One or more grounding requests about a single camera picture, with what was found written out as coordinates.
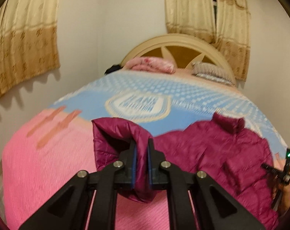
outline metal screw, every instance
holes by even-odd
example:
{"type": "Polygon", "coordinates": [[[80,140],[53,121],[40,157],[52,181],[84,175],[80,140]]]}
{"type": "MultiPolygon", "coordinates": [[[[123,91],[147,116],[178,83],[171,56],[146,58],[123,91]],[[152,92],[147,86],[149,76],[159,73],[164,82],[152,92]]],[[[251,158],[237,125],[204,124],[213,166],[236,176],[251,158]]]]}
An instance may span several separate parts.
{"type": "Polygon", "coordinates": [[[116,168],[120,168],[120,167],[122,167],[123,165],[124,165],[124,164],[123,164],[122,161],[115,161],[115,162],[113,163],[113,166],[116,167],[116,168]]]}
{"type": "Polygon", "coordinates": [[[204,178],[206,178],[207,173],[201,170],[201,171],[198,171],[198,172],[197,172],[197,176],[198,176],[200,179],[204,179],[204,178]]]}
{"type": "Polygon", "coordinates": [[[168,161],[163,161],[161,163],[161,167],[163,167],[163,168],[169,168],[170,166],[171,166],[171,163],[168,161]]]}
{"type": "Polygon", "coordinates": [[[78,173],[77,173],[77,176],[80,177],[80,178],[84,178],[87,176],[87,172],[85,170],[80,170],[78,173]]]}

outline wall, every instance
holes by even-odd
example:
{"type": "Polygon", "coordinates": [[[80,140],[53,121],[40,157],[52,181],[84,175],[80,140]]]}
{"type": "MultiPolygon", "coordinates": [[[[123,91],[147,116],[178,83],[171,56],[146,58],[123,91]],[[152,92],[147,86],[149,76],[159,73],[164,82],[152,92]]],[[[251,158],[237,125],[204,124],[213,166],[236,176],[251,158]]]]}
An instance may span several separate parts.
{"type": "Polygon", "coordinates": [[[290,146],[290,18],[278,0],[248,0],[251,59],[244,88],[290,146]]]}
{"type": "Polygon", "coordinates": [[[0,160],[3,147],[20,126],[61,96],[98,78],[100,2],[60,0],[61,68],[19,84],[0,99],[0,160]]]}
{"type": "Polygon", "coordinates": [[[99,74],[135,46],[166,34],[164,0],[104,0],[99,74]]]}

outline headboard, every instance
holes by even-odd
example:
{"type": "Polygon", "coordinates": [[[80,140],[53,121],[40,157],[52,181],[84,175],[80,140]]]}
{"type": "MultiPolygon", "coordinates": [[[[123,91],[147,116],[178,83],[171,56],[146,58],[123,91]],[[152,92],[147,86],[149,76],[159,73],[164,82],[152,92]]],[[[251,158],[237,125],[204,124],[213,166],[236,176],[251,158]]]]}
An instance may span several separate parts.
{"type": "Polygon", "coordinates": [[[178,68],[192,69],[192,62],[203,61],[217,65],[226,70],[234,84],[234,74],[224,56],[207,42],[186,34],[165,34],[147,40],[132,49],[123,59],[127,61],[141,56],[162,57],[174,61],[178,68]]]}

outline beige curtain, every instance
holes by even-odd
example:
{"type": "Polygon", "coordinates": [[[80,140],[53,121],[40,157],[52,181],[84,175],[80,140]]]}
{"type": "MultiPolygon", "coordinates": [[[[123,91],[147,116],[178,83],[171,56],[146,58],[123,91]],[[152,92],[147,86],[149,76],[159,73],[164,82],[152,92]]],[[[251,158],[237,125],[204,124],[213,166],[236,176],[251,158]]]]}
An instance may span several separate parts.
{"type": "Polygon", "coordinates": [[[213,44],[246,81],[250,59],[250,12],[247,0],[217,0],[216,42],[213,44]]]}
{"type": "Polygon", "coordinates": [[[168,33],[196,36],[212,44],[227,59],[234,75],[246,80],[250,59],[250,13],[247,0],[165,0],[168,33]]]}
{"type": "Polygon", "coordinates": [[[59,68],[59,0],[6,0],[0,9],[0,97],[14,85],[59,68]]]}
{"type": "Polygon", "coordinates": [[[165,14],[168,33],[215,42],[213,0],[165,0],[165,14]]]}

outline pillow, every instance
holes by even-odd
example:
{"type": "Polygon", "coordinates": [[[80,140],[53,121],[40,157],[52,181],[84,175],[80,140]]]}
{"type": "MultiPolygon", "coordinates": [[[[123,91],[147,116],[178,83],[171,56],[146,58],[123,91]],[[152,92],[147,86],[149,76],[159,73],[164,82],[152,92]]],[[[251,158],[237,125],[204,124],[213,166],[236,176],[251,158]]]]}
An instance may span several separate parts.
{"type": "Polygon", "coordinates": [[[222,84],[225,84],[225,85],[233,86],[232,82],[230,82],[228,80],[225,80],[225,79],[222,79],[222,78],[217,78],[217,77],[212,76],[212,75],[199,73],[196,76],[204,78],[204,79],[207,79],[207,80],[212,80],[212,81],[215,81],[215,82],[218,82],[218,83],[222,83],[222,84]]]}
{"type": "Polygon", "coordinates": [[[173,62],[158,58],[158,57],[137,57],[129,60],[125,69],[160,72],[160,73],[174,73],[176,66],[173,62]]]}
{"type": "Polygon", "coordinates": [[[201,61],[196,61],[192,63],[192,66],[192,73],[198,77],[206,78],[216,82],[221,82],[227,85],[234,85],[229,74],[221,67],[217,67],[214,64],[201,61]]]}

